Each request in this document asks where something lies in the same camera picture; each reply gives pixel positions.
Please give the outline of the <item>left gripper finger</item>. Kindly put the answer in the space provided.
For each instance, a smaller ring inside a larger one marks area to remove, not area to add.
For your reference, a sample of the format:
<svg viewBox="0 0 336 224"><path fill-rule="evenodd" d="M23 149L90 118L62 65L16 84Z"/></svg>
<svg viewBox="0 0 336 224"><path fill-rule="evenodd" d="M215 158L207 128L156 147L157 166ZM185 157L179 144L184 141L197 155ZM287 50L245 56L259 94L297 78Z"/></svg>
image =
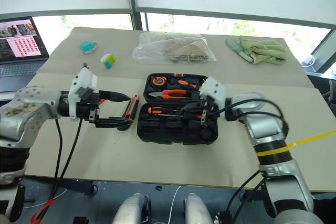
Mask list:
<svg viewBox="0 0 336 224"><path fill-rule="evenodd" d="M99 90L100 99L109 100L112 102L129 101L131 98L123 93Z"/></svg>
<svg viewBox="0 0 336 224"><path fill-rule="evenodd" d="M109 117L107 119L97 119L94 124L96 128L116 128L119 131L125 131L131 126L132 120L121 117Z"/></svg>

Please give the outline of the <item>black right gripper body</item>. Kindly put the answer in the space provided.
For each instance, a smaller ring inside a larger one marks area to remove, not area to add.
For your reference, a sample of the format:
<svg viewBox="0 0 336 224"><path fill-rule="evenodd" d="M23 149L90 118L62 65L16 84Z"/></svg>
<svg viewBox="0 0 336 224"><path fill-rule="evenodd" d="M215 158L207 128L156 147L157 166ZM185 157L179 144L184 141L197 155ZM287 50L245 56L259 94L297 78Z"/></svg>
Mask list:
<svg viewBox="0 0 336 224"><path fill-rule="evenodd" d="M219 116L219 108L215 103L215 99L206 95L200 96L201 101L201 125L206 126L208 122L217 121Z"/></svg>

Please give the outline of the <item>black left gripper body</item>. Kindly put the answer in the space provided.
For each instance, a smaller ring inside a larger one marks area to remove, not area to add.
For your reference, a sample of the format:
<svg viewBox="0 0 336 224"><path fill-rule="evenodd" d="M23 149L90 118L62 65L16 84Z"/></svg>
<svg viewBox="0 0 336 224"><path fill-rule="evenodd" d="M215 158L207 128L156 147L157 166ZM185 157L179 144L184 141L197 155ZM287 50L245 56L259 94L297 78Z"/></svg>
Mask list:
<svg viewBox="0 0 336 224"><path fill-rule="evenodd" d="M102 127L103 120L99 118L101 100L103 100L101 91L93 92L87 98L81 98L76 104L77 118L93 123L96 127Z"/></svg>

